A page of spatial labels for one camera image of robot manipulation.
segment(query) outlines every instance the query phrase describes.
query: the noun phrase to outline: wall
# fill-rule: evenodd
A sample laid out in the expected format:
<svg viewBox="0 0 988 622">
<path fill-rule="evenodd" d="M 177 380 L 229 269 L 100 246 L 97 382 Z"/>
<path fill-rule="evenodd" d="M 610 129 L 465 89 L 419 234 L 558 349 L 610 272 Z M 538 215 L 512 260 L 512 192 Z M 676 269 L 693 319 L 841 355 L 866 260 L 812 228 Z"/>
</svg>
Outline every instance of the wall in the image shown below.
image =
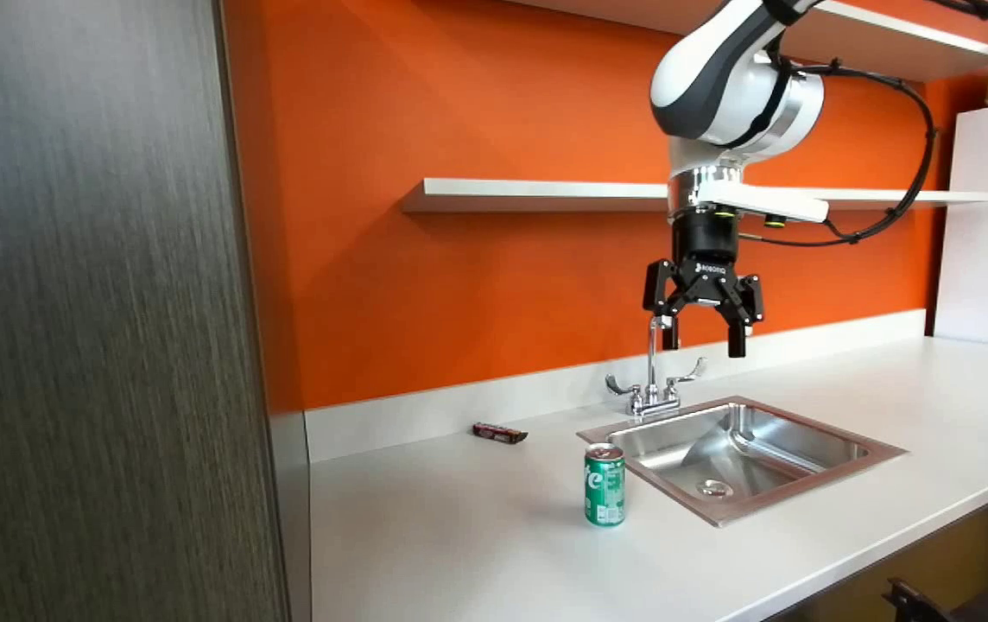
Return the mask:
<svg viewBox="0 0 988 622">
<path fill-rule="evenodd" d="M 272 410 L 643 352 L 661 219 L 397 199 L 421 177 L 663 180 L 647 82 L 670 34 L 495 0 L 233 0 L 233 13 Z M 833 82 L 817 135 L 749 180 L 902 188 L 915 151 L 904 99 Z M 747 246 L 740 269 L 766 284 L 762 332 L 780 332 L 922 309 L 932 254 L 938 219 L 915 215 L 858 249 Z M 713 311 L 685 314 L 685 342 L 724 334 Z"/>
</svg>

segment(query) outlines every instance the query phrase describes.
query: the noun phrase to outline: dark object on counter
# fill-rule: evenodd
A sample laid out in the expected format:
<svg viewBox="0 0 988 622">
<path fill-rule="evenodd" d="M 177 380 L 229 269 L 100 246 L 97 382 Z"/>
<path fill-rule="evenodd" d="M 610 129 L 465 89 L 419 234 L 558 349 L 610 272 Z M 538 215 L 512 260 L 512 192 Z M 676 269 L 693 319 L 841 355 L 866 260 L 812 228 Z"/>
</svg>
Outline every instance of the dark object on counter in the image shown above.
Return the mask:
<svg viewBox="0 0 988 622">
<path fill-rule="evenodd" d="M 524 430 L 505 430 L 505 425 L 486 425 L 486 423 L 470 425 L 470 432 L 482 438 L 505 442 L 505 446 L 519 446 L 522 438 L 528 438 Z"/>
</svg>

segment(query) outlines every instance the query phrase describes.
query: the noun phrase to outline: green can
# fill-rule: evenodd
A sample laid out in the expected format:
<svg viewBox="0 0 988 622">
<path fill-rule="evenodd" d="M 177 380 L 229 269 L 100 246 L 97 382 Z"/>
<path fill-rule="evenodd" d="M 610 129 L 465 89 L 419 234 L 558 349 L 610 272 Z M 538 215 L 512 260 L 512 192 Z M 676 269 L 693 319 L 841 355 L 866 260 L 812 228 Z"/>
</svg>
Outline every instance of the green can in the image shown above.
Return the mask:
<svg viewBox="0 0 988 622">
<path fill-rule="evenodd" d="M 625 453 L 613 442 L 591 442 L 585 455 L 585 515 L 613 530 L 625 521 Z"/>
</svg>

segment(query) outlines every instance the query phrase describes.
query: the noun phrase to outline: sink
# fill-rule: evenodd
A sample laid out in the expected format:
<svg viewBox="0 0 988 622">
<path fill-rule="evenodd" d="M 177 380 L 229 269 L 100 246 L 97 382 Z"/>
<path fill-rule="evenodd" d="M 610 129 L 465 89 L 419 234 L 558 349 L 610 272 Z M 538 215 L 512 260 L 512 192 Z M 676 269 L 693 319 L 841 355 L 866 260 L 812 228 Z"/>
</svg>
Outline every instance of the sink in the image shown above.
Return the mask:
<svg viewBox="0 0 988 622">
<path fill-rule="evenodd" d="M 661 423 L 588 430 L 582 438 L 615 442 L 637 478 L 713 524 L 902 453 L 749 398 L 695 405 Z"/>
</svg>

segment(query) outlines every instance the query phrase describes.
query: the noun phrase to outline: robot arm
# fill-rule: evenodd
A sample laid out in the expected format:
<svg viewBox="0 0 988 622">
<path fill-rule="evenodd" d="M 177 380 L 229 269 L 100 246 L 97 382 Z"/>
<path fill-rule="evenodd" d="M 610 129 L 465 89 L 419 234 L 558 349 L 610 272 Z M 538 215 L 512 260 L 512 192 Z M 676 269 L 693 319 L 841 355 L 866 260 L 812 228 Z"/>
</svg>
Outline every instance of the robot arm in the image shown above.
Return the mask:
<svg viewBox="0 0 988 622">
<path fill-rule="evenodd" d="M 735 163 L 799 146 L 818 119 L 823 81 L 795 74 L 779 38 L 817 0 L 729 0 L 657 64 L 657 123 L 685 140 L 693 167 L 732 151 Z"/>
<path fill-rule="evenodd" d="M 729 0 L 657 64 L 653 114 L 670 135 L 673 254 L 647 269 L 643 309 L 676 345 L 685 305 L 714 309 L 729 355 L 747 355 L 747 327 L 763 319 L 757 275 L 735 275 L 735 219 L 823 220 L 826 204 L 743 188 L 743 167 L 795 149 L 823 109 L 823 81 L 779 56 L 780 34 L 818 0 Z"/>
</svg>

